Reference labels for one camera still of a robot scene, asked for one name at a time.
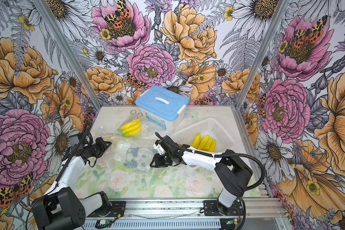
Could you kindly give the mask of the panda zip-top bag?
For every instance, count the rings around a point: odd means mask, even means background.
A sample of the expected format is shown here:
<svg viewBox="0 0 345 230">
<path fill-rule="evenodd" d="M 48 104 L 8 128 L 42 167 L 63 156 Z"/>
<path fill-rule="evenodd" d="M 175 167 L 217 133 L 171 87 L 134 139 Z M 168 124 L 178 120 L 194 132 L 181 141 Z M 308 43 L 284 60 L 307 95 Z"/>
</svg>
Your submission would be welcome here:
<svg viewBox="0 0 345 230">
<path fill-rule="evenodd" d="M 150 171 L 150 163 L 158 153 L 151 144 L 131 141 L 121 141 L 113 150 L 113 160 L 117 168 L 136 172 Z"/>
</svg>

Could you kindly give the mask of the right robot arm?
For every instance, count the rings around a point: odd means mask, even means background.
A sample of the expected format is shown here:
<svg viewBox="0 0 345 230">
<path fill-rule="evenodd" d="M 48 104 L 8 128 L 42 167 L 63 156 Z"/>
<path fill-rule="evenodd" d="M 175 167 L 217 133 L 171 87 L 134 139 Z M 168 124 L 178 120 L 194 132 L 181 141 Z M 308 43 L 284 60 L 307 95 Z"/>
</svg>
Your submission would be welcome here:
<svg viewBox="0 0 345 230">
<path fill-rule="evenodd" d="M 236 153 L 230 149 L 224 153 L 198 150 L 189 145 L 180 146 L 167 135 L 162 137 L 158 132 L 155 132 L 155 135 L 158 140 L 153 147 L 158 153 L 154 155 L 150 167 L 198 166 L 217 175 L 224 188 L 215 202 L 213 212 L 227 216 L 236 200 L 242 198 L 246 191 L 258 187 L 265 179 L 265 166 L 254 156 Z M 243 158 L 252 160 L 261 170 L 259 179 L 252 185 L 249 185 L 249 182 L 253 171 Z"/>
</svg>

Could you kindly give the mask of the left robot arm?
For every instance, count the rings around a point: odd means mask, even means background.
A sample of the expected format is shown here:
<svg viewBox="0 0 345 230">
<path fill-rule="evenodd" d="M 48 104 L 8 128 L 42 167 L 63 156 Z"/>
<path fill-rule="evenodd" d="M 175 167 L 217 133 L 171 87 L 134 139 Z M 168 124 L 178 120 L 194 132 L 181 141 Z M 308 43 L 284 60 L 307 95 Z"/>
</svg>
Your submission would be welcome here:
<svg viewBox="0 0 345 230">
<path fill-rule="evenodd" d="M 62 167 L 55 182 L 45 194 L 35 199 L 30 212 L 39 230 L 74 230 L 82 227 L 91 214 L 107 215 L 111 210 L 105 192 L 99 191 L 83 200 L 75 187 L 83 168 L 91 158 L 101 158 L 112 145 L 91 134 L 93 123 L 88 121 L 82 133 L 70 136 L 70 147 L 62 158 Z"/>
</svg>

